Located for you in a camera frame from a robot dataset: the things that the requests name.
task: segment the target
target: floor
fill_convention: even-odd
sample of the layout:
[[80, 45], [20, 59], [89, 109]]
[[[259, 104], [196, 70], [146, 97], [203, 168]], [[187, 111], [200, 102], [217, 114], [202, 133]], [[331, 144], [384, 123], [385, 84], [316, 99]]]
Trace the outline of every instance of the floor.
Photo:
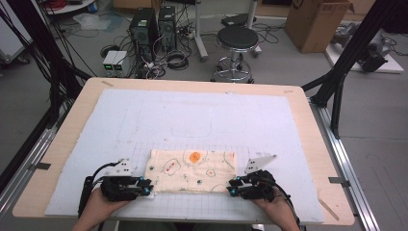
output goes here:
[[[68, 31], [67, 38], [87, 65], [97, 76], [105, 76], [101, 49], [126, 36], [129, 22], [110, 13], [109, 6], [99, 11], [103, 18], [112, 21], [104, 31], [82, 31], [70, 19], [74, 14], [60, 18], [62, 27]], [[196, 46], [192, 49], [190, 65], [185, 70], [166, 71], [164, 80], [210, 81], [214, 64], [227, 52], [216, 46], [214, 32], [222, 28], [223, 15], [202, 20], [203, 40], [209, 59], [200, 62]], [[256, 24], [280, 26], [284, 18], [259, 17]], [[322, 53], [300, 54], [283, 30], [271, 32], [262, 42], [263, 53], [258, 58], [249, 54], [244, 59], [250, 63], [255, 84], [302, 86], [331, 68]], [[408, 53], [408, 38], [389, 35], [397, 42], [396, 50]], [[391, 56], [408, 69], [407, 56]], [[90, 73], [88, 68], [73, 54], [76, 65]], [[0, 69], [0, 171], [3, 171], [49, 107], [49, 85], [33, 63], [13, 63]], [[358, 176], [372, 208], [379, 228], [382, 230], [408, 230], [408, 72], [401, 74], [362, 73], [350, 71], [344, 83], [344, 98], [340, 117], [340, 136], [348, 157]], [[308, 96], [317, 89], [306, 92]], [[70, 230], [75, 220], [15, 218], [10, 209], [0, 217], [0, 230]], [[105, 230], [113, 230], [108, 222]], [[309, 230], [364, 230], [359, 219], [350, 227], [308, 226]], [[277, 230], [267, 226], [267, 230]]]

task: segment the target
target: cardboard box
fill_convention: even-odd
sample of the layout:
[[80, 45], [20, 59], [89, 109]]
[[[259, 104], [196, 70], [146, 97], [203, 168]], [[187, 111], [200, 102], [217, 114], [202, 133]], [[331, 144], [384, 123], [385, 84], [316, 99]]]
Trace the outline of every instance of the cardboard box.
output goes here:
[[375, 0], [351, 0], [355, 13], [367, 14]]
[[301, 53], [324, 52], [349, 7], [348, 0], [293, 0], [285, 31]]
[[137, 8], [154, 8], [159, 11], [163, 0], [114, 0], [114, 8], [120, 10], [134, 10]]

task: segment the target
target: wooden table frame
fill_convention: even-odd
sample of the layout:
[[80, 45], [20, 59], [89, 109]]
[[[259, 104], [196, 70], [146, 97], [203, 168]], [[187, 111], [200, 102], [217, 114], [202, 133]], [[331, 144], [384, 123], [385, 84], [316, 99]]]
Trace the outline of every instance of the wooden table frame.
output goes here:
[[64, 163], [72, 152], [79, 135], [104, 89], [168, 90], [193, 92], [234, 92], [242, 94], [286, 96], [293, 114], [299, 139], [309, 165], [324, 224], [351, 225], [354, 216], [340, 184], [332, 184], [328, 177], [337, 177], [327, 147], [312, 113], [307, 97], [300, 87], [245, 85], [232, 83], [186, 82], [163, 80], [130, 80], [111, 78], [89, 79], [67, 115], [57, 136], [42, 158], [51, 164], [47, 170], [37, 169], [13, 208], [20, 218], [50, 218], [44, 214], [57, 186]]

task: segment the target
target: human arm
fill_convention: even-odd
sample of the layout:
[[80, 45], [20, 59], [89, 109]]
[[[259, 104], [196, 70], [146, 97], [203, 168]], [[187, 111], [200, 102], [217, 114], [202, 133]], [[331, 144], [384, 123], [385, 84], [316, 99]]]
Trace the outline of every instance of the human arm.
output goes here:
[[264, 210], [282, 231], [299, 231], [293, 211], [284, 196], [279, 194], [271, 202], [264, 199], [254, 199], [252, 202]]
[[90, 229], [108, 219], [114, 211], [129, 202], [130, 201], [109, 201], [102, 194], [100, 188], [95, 189], [90, 195], [87, 206], [72, 231], [90, 231]]

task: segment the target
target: grid paper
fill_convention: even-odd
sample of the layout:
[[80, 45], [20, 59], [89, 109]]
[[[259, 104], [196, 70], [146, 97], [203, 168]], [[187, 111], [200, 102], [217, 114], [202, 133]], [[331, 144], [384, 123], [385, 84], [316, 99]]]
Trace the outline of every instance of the grid paper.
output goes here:
[[[264, 169], [292, 196], [302, 221], [323, 222], [286, 97], [155, 90], [101, 93], [65, 163], [46, 215], [76, 216], [85, 177], [104, 164], [130, 159], [134, 175], [143, 175], [151, 149], [234, 151], [239, 175], [244, 175], [249, 158], [276, 154]], [[251, 202], [228, 193], [155, 193], [138, 198], [115, 215], [269, 222]]]

